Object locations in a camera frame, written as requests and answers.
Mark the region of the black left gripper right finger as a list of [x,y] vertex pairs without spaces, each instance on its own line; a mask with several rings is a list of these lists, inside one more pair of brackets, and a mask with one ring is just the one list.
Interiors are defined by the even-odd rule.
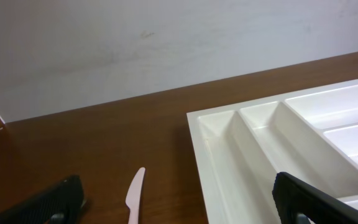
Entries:
[[358,210],[287,172],[279,172],[272,196],[283,224],[358,224]]

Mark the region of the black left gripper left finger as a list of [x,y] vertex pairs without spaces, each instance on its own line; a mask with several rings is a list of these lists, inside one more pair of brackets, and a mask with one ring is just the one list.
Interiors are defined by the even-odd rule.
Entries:
[[0,213],[0,223],[75,224],[85,199],[80,176],[71,175]]

